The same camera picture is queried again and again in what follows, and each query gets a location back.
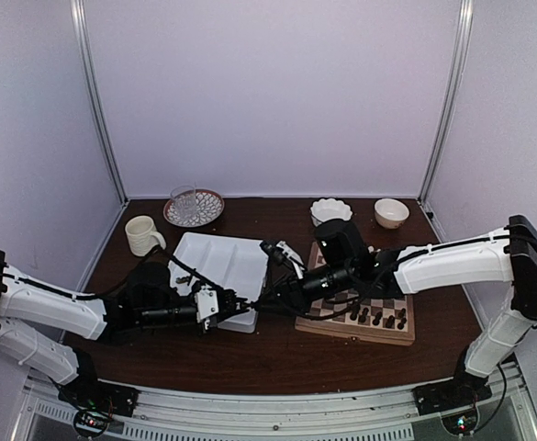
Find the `white plastic compartment tray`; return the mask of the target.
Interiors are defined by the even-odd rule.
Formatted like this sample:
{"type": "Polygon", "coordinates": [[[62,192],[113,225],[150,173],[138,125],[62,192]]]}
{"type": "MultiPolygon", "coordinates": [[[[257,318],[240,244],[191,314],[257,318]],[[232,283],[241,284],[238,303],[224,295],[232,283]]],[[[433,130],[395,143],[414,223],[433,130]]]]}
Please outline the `white plastic compartment tray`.
{"type": "MultiPolygon", "coordinates": [[[[243,239],[186,232],[177,244],[173,255],[199,274],[223,288],[233,289],[238,297],[248,301],[259,299],[263,291],[268,256],[260,247],[260,240],[243,239]]],[[[189,276],[174,262],[169,262],[170,286],[179,295],[186,296],[192,283],[178,283],[180,277],[189,276]]],[[[254,310],[219,323],[218,328],[232,332],[255,332],[258,313],[254,310]]]]}

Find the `dark pawn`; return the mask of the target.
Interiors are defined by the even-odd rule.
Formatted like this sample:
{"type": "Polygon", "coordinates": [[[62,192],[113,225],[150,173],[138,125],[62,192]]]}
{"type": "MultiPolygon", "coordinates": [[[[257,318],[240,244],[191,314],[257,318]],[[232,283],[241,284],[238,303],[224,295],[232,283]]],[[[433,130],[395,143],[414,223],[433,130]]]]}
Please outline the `dark pawn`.
{"type": "Polygon", "coordinates": [[[364,309],[358,317],[358,323],[365,323],[368,316],[368,310],[364,309]]]}

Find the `dark knight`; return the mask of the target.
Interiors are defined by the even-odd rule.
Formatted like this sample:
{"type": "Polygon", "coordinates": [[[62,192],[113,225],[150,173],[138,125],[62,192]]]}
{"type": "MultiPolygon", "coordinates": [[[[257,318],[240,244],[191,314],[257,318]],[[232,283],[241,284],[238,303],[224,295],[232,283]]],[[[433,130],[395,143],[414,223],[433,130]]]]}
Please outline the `dark knight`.
{"type": "Polygon", "coordinates": [[[387,329],[393,329],[394,328],[394,322],[395,322],[395,317],[393,315],[389,316],[387,319],[386,319],[386,322],[385,322],[385,327],[387,329]]]}

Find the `dark rook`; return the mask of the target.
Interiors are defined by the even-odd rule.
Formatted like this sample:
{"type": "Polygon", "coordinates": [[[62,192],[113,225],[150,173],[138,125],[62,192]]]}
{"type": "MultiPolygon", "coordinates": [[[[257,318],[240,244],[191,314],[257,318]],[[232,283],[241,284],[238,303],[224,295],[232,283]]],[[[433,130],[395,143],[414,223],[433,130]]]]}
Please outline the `dark rook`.
{"type": "Polygon", "coordinates": [[[403,330],[405,328],[406,323],[407,323],[407,318],[402,317],[400,322],[397,325],[398,330],[403,330]]]}

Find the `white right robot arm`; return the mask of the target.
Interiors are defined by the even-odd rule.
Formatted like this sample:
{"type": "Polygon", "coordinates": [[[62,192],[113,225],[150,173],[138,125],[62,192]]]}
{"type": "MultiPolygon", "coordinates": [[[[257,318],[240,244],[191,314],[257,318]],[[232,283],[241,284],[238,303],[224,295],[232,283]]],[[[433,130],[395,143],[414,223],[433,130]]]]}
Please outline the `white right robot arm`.
{"type": "Polygon", "coordinates": [[[463,351],[445,398],[466,404],[480,381],[508,357],[524,335],[537,326],[537,231],[521,215],[503,228],[455,242],[410,245],[376,251],[367,246],[350,220],[328,220],[315,230],[324,265],[299,268],[278,283],[276,299],[298,317],[310,314],[315,300],[353,289],[358,300],[387,299],[435,288],[503,282],[509,290],[498,312],[463,351]]]}

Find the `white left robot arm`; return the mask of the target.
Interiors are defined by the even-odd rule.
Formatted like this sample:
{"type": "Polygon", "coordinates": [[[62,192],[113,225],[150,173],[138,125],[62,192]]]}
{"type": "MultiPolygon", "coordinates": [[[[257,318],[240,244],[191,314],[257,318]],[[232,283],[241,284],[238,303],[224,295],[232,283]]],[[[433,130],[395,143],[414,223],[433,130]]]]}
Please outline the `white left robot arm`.
{"type": "Polygon", "coordinates": [[[8,265],[5,257],[0,250],[0,349],[70,389],[87,408],[106,400],[106,387],[98,381],[91,357],[39,334],[30,327],[32,322],[110,344],[166,326],[195,324],[207,331],[250,308],[234,290],[191,267],[185,271],[195,283],[181,296],[171,285],[169,268],[148,258],[113,288],[89,294],[30,277],[8,265]]]}

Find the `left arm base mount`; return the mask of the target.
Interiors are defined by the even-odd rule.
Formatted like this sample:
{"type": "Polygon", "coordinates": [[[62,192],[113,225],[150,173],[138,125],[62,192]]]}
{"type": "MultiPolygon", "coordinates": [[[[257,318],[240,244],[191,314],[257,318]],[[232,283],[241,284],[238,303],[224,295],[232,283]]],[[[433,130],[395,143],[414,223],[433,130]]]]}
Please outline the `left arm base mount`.
{"type": "Polygon", "coordinates": [[[90,355],[76,349],[73,353],[78,362],[77,377],[70,383],[57,385],[59,399],[78,408],[131,417],[139,391],[99,380],[90,355]]]}

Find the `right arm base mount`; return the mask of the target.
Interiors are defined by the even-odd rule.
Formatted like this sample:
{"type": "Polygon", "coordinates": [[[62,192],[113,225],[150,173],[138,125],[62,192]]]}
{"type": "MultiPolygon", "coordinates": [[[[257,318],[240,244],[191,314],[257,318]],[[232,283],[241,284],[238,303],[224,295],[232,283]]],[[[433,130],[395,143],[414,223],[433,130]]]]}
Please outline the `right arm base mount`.
{"type": "Polygon", "coordinates": [[[487,376],[469,374],[464,368],[464,359],[461,357],[451,379],[421,385],[413,390],[419,415],[470,406],[492,397],[487,376]]]}

